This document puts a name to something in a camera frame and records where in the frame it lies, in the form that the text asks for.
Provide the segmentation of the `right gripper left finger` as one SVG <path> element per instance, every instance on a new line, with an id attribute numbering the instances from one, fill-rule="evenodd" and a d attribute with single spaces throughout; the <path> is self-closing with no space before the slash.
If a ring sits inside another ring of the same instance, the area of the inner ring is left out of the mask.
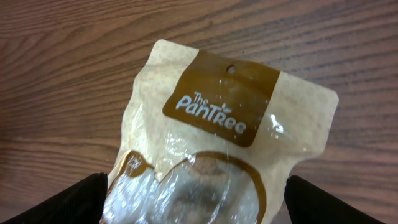
<path id="1" fill-rule="evenodd" d="M 91 174 L 2 224 L 99 224 L 107 189 L 107 174 Z"/>

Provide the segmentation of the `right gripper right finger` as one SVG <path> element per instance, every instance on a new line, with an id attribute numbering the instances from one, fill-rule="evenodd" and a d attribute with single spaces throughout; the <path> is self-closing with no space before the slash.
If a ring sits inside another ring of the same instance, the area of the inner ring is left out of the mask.
<path id="1" fill-rule="evenodd" d="M 287 179 L 284 199 L 292 224 L 383 224 L 297 175 Z"/>

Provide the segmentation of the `beige snack pouch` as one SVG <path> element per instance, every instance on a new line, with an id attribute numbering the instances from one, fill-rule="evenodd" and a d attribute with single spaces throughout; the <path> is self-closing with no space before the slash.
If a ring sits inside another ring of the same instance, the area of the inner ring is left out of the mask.
<path id="1" fill-rule="evenodd" d="M 101 223 L 270 223 L 323 153 L 335 91 L 158 40 L 134 79 Z"/>

